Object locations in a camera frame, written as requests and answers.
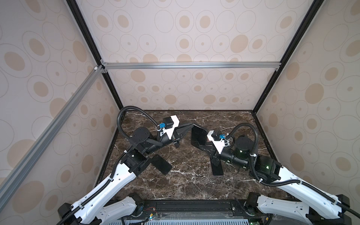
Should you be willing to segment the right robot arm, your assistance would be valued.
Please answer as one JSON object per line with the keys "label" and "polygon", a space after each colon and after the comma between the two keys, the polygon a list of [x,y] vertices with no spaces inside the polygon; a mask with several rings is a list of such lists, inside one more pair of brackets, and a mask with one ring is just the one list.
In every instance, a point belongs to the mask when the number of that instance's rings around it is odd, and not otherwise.
{"label": "right robot arm", "polygon": [[251,140],[246,135],[193,135],[193,146],[208,154],[215,176],[223,175],[222,163],[248,169],[254,180],[264,186],[279,188],[296,198],[296,201],[278,200],[261,194],[249,194],[245,207],[249,212],[276,214],[308,225],[350,225],[346,212],[359,217],[352,210],[348,197],[331,195],[290,172],[279,162],[256,153],[258,137]]}

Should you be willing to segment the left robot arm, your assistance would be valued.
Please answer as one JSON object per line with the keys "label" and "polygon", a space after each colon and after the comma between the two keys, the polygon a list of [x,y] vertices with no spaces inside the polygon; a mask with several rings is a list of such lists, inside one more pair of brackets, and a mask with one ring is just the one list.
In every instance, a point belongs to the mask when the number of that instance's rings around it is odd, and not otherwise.
{"label": "left robot arm", "polygon": [[58,209],[61,218],[59,224],[103,225],[140,210],[142,199],[136,194],[111,205],[107,203],[149,165],[164,175],[168,174],[172,165],[158,154],[153,157],[149,155],[172,143],[179,146],[193,126],[191,123],[173,124],[167,129],[166,124],[162,123],[158,137],[153,137],[146,127],[137,128],[129,137],[129,149],[117,159],[111,173],[80,200],[73,204],[65,203]]}

